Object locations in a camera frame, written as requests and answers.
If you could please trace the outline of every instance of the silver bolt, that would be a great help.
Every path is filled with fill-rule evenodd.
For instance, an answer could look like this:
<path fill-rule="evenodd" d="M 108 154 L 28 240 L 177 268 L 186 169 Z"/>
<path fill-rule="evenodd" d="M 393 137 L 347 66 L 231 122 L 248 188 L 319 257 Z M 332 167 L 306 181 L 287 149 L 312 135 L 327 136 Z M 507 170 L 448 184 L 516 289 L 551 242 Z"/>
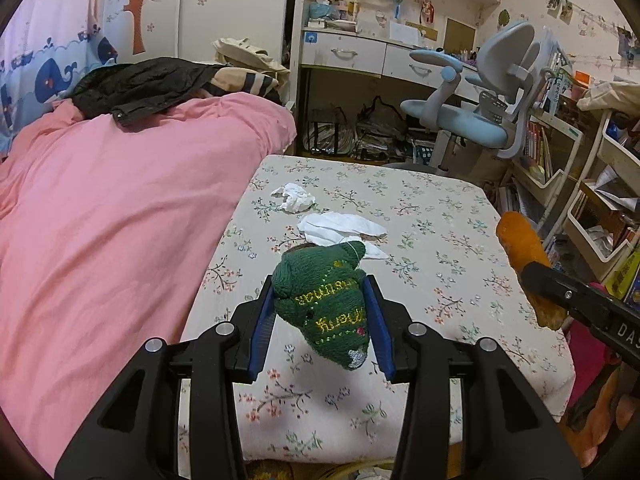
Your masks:
<path fill-rule="evenodd" d="M 158 339 L 157 337 L 153 339 L 149 339 L 145 343 L 145 350 L 147 352 L 157 352 L 161 348 L 162 348 L 162 339 Z"/>
<path fill-rule="evenodd" d="M 427 327 L 422 323 L 411 323 L 411 325 L 409 325 L 409 334 L 411 335 L 421 336 L 425 335 L 426 333 Z"/>
<path fill-rule="evenodd" d="M 230 335 L 234 332 L 236 327 L 233 323 L 223 322 L 216 326 L 216 334 L 218 335 Z"/>
<path fill-rule="evenodd" d="M 485 352 L 493 352 L 498 348 L 498 343 L 490 337 L 483 337 L 480 340 L 480 348 Z"/>

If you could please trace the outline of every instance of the table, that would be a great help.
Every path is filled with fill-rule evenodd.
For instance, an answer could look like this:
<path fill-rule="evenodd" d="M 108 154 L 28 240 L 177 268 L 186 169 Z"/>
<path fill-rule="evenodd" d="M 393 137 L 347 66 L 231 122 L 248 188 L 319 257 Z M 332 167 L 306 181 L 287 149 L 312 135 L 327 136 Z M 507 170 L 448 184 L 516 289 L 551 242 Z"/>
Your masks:
<path fill-rule="evenodd" d="M 373 240 L 388 260 L 364 260 L 382 294 L 444 337 L 498 340 L 559 418 L 574 383 L 561 332 L 540 328 L 516 273 L 495 237 L 498 214 L 481 189 L 451 178 L 361 164 L 291 156 L 266 158 L 236 208 L 204 275 L 182 335 L 196 338 L 257 297 L 281 254 L 304 241 L 296 225 L 306 213 L 278 209 L 272 190 L 295 182 L 315 195 L 316 211 L 364 216 L 388 229 Z M 188 457 L 183 385 L 180 455 Z M 372 348 L 347 371 L 321 358 L 298 329 L 277 319 L 264 372 L 234 386 L 244 456 L 291 462 L 393 457 L 408 386 L 385 381 Z M 452 388 L 451 441 L 462 439 L 460 390 Z"/>

